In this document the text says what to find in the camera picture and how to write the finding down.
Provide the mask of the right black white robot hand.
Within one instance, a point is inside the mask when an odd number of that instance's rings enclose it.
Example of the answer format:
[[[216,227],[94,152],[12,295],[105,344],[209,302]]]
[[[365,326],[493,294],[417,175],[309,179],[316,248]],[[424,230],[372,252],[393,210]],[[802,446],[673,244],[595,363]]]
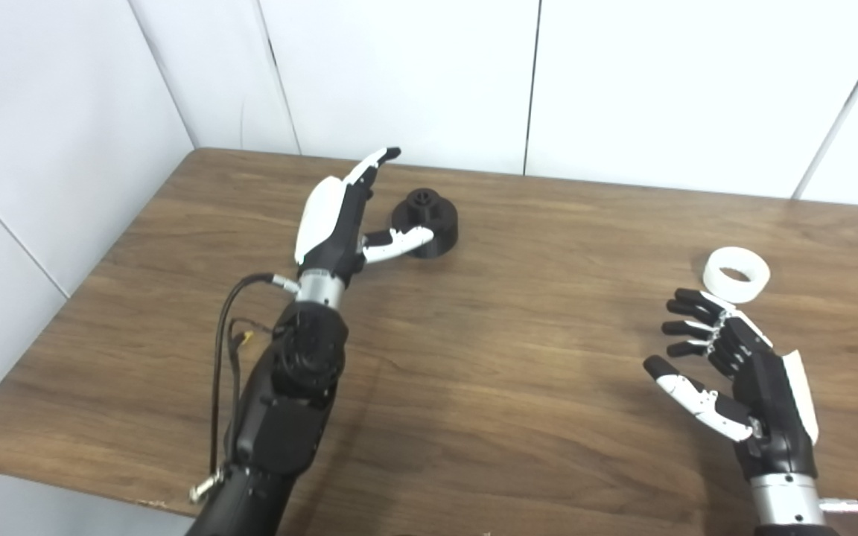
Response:
[[[643,363],[657,386],[732,442],[746,479],[775,473],[817,478],[819,424],[801,355],[780,355],[743,310],[708,292],[678,288],[665,306],[676,319],[661,329],[676,342],[665,356]],[[672,363],[691,356],[704,357],[729,380],[730,393],[691,379]]]

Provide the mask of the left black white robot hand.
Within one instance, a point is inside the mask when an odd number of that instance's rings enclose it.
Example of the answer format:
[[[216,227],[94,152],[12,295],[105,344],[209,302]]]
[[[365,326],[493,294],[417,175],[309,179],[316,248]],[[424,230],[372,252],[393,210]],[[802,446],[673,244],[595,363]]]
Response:
[[[327,272],[348,286],[353,275],[366,265],[401,257],[435,240],[435,224],[361,233],[378,170],[400,155],[399,148],[381,148],[364,157],[342,179],[327,176],[317,183],[297,230],[295,262],[299,277],[314,270]]]

